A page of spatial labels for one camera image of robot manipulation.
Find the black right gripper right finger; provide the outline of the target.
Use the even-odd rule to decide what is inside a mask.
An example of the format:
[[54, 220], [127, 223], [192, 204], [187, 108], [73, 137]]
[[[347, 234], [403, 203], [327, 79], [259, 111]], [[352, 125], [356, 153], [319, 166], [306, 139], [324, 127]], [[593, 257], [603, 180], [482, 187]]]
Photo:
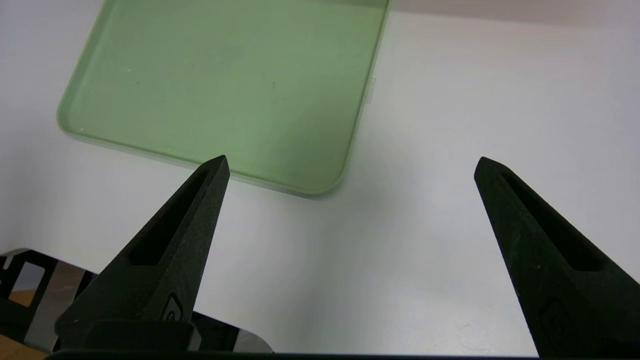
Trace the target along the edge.
[[637, 359], [639, 283], [507, 166], [474, 180], [537, 355]]

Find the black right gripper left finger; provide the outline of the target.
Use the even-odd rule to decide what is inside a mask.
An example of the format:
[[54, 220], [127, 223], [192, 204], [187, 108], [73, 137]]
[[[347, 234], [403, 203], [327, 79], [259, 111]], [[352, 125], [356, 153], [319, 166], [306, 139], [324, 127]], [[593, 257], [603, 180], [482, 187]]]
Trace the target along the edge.
[[103, 321], [190, 321], [229, 180], [224, 155], [185, 180], [58, 317], [63, 349]]

